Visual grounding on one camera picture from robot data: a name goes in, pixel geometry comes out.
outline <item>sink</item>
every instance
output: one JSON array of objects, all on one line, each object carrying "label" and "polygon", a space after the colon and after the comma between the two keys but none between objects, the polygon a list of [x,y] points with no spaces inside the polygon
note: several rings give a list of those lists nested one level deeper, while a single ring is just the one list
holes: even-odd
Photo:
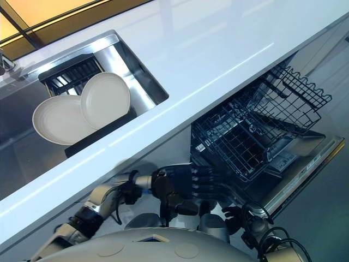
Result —
[{"label": "sink", "polygon": [[[102,128],[94,138],[92,134],[92,141],[169,97],[115,31],[108,31],[3,80],[0,82],[0,200],[66,160],[66,152],[74,147],[53,144],[39,136],[32,126],[32,114],[42,101],[57,95],[52,87],[45,86],[43,76],[85,55],[93,57],[101,71],[114,72],[124,79],[130,89],[130,111],[133,113],[118,125],[108,125],[107,132],[101,132]],[[74,90],[62,94],[72,94],[72,91],[79,94]]]}]

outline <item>wire basket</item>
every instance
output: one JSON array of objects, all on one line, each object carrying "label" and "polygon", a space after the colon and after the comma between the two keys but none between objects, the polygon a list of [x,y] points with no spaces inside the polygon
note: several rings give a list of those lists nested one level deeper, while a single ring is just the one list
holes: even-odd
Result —
[{"label": "wire basket", "polygon": [[202,146],[244,182],[321,119],[331,100],[290,67],[276,66],[192,125]]}]

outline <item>plate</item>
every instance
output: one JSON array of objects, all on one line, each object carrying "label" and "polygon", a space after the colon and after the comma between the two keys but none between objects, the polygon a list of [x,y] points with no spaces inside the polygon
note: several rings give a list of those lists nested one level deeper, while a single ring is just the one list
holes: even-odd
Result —
[{"label": "plate", "polygon": [[130,109],[131,95],[125,81],[114,73],[93,76],[81,94],[81,110],[86,121],[100,129],[124,116]]},{"label": "plate", "polygon": [[73,145],[96,130],[83,118],[80,96],[57,96],[43,101],[33,113],[33,126],[44,139]]}]

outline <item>white countertop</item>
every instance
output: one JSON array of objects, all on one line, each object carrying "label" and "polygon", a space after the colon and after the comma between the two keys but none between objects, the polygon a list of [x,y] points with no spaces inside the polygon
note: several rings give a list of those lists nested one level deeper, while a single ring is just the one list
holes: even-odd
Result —
[{"label": "white countertop", "polygon": [[0,201],[1,249],[129,166],[348,12],[348,0],[158,0],[18,60],[20,66],[37,63],[114,29],[169,99]]}]

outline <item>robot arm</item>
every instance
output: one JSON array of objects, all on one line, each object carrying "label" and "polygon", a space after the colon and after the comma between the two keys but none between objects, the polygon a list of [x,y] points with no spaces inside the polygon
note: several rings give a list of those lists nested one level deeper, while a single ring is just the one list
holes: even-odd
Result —
[{"label": "robot arm", "polygon": [[131,173],[128,180],[101,184],[95,188],[78,212],[70,218],[69,222],[57,229],[54,235],[32,256],[31,261],[37,261],[91,239],[119,204],[134,204],[142,194],[142,189],[132,182],[134,174],[135,172]]},{"label": "robot arm", "polygon": [[[150,189],[152,194],[160,199],[160,216],[166,221],[166,226],[169,225],[173,214],[196,215],[198,213],[198,207],[192,202],[193,198],[211,200],[234,198],[232,196],[234,191],[224,183],[223,175],[217,174],[211,167],[194,164],[170,165],[158,169],[149,176],[135,177],[136,173],[137,171],[131,172],[127,180],[102,184],[94,189],[89,199],[70,218],[70,221],[60,226],[42,248],[32,256],[31,262],[90,240],[103,221],[115,210],[117,211],[117,222],[121,224],[118,217],[118,206],[122,203],[134,204],[142,195],[143,189]],[[302,261],[292,248],[292,244],[291,247],[286,247],[289,240],[282,240],[275,235],[278,228],[272,227],[273,221],[268,212],[263,207],[261,209],[258,210],[258,215],[254,212],[255,206],[251,203],[246,203],[241,208],[223,209],[226,217],[229,218],[225,220],[225,224],[230,235],[240,228],[245,229],[242,236],[243,241],[251,249],[256,248],[258,258],[263,261]]]}]

